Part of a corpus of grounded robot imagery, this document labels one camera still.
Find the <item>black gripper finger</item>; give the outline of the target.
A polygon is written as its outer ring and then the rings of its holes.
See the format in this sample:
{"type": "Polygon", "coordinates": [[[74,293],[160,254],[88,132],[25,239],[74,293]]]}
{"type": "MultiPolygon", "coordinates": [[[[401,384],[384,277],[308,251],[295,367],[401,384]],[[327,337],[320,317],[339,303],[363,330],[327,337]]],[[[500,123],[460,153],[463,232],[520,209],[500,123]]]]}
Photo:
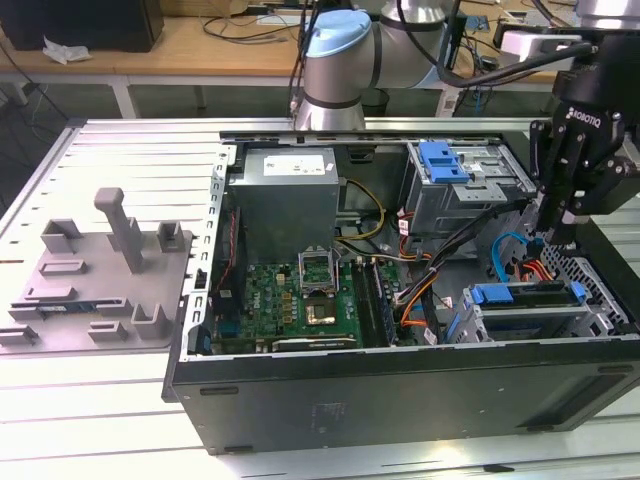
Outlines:
{"type": "Polygon", "coordinates": [[[612,157],[590,173],[553,185],[550,244],[570,244],[577,227],[593,215],[608,215],[639,192],[639,167],[629,157],[612,157]]]}
{"type": "Polygon", "coordinates": [[[556,170],[563,132],[550,120],[536,120],[529,133],[530,164],[538,185],[536,230],[547,232],[556,223],[561,200],[556,170]]]}

